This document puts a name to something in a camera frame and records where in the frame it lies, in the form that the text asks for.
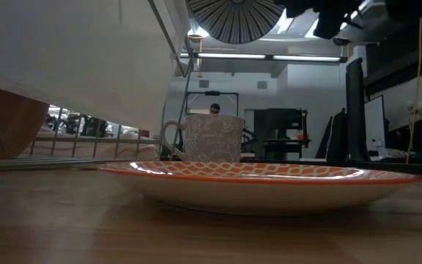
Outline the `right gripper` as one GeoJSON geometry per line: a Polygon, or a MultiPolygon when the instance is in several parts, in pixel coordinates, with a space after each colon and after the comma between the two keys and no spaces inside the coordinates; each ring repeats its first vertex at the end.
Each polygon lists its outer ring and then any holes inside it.
{"type": "Polygon", "coordinates": [[[361,0],[275,0],[275,3],[286,9],[288,18],[296,18],[306,10],[318,12],[313,36],[325,40],[334,38],[341,31],[343,23],[356,29],[363,28],[351,18],[354,12],[360,13],[361,0]]]}

